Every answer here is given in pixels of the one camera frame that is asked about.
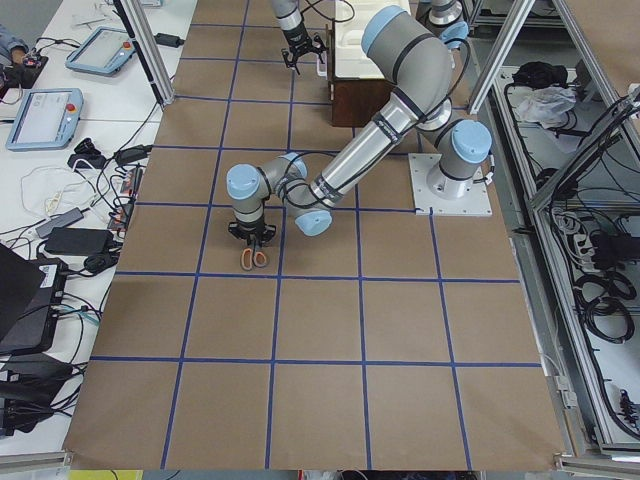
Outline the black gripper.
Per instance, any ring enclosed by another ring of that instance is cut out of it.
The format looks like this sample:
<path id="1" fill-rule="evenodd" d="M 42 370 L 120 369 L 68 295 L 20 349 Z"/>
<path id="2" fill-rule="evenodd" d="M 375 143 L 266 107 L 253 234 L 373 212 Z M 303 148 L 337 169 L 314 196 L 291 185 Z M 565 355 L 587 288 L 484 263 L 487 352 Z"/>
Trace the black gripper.
<path id="1" fill-rule="evenodd" d="M 282 57 L 287 68 L 297 70 L 298 60 L 308 54 L 316 54 L 321 62 L 322 54 L 327 50 L 326 45 L 318 34 L 311 37 L 307 32 L 290 32 L 285 33 L 285 39 L 288 43 L 287 49 L 282 49 Z"/>
<path id="2" fill-rule="evenodd" d="M 236 239 L 244 240 L 248 246 L 262 246 L 274 238 L 276 226 L 263 220 L 249 223 L 232 221 L 228 224 L 228 232 Z"/>

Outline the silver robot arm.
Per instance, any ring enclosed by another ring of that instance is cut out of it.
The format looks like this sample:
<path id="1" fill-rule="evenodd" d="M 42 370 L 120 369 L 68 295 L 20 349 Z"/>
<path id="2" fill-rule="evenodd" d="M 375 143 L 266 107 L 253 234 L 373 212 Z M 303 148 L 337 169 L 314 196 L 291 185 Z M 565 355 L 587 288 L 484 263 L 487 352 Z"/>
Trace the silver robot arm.
<path id="1" fill-rule="evenodd" d="M 281 50 L 285 66 L 299 72 L 298 61 L 307 54 L 317 56 L 320 64 L 325 63 L 326 45 L 318 34 L 311 37 L 304 23 L 304 17 L 297 1 L 271 0 L 272 11 L 287 42 Z"/>
<path id="2" fill-rule="evenodd" d="M 426 187 L 445 201 L 463 198 L 492 146 L 489 130 L 451 108 L 453 75 L 448 45 L 403 8 L 385 6 L 366 24 L 364 54 L 394 88 L 388 102 L 316 176 L 308 181 L 301 155 L 289 153 L 261 165 L 237 164 L 226 176 L 234 220 L 228 231 L 248 245 L 270 241 L 276 228 L 265 222 L 264 205 L 278 197 L 296 226 L 317 236 L 332 223 L 331 210 L 412 129 L 438 149 L 440 159 Z"/>

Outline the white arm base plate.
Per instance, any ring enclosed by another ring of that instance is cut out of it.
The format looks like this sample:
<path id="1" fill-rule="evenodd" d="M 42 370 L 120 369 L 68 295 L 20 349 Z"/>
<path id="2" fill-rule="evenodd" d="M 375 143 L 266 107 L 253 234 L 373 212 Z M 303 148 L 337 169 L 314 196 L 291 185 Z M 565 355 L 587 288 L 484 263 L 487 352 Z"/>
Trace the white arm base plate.
<path id="1" fill-rule="evenodd" d="M 440 154 L 408 155 L 414 211 L 423 216 L 491 217 L 488 187 L 481 167 L 466 180 L 452 180 L 440 169 Z"/>

